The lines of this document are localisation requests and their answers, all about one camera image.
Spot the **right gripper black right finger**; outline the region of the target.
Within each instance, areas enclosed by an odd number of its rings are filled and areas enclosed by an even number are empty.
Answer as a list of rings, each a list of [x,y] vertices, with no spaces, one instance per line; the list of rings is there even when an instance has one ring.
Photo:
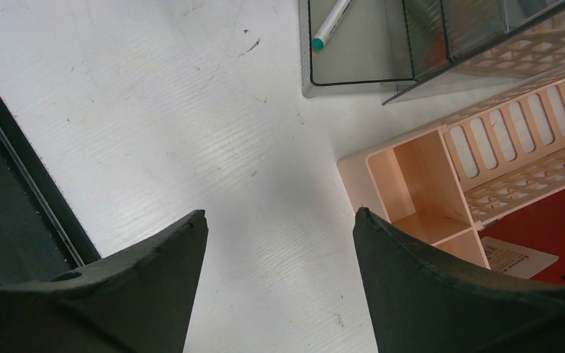
[[[365,207],[353,240],[379,352],[565,352],[565,286],[474,265]]]

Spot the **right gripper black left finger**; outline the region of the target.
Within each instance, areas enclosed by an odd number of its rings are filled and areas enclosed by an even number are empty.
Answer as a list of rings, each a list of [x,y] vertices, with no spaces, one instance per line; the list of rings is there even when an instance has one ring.
[[[0,352],[181,352],[207,236],[194,210],[54,279],[0,286]]]

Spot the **red folder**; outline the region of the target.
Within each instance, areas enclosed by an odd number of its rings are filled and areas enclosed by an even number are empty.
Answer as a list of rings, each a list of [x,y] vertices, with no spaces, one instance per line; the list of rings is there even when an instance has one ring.
[[[565,189],[495,221],[480,232],[480,238],[556,256],[554,263],[531,279],[565,285]]]

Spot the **clear grey drawer box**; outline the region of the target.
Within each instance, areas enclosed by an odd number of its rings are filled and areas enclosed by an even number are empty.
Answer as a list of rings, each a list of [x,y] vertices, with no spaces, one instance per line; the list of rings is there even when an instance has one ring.
[[[383,103],[498,86],[565,68],[565,1],[353,1],[321,51],[337,1],[300,1],[305,97],[380,93]]]

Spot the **teal marker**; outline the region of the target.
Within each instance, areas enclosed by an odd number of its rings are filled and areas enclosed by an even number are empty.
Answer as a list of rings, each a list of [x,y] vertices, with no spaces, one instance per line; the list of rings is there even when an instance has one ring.
[[[312,50],[321,51],[326,46],[352,3],[353,0],[337,0],[317,33],[311,39]]]

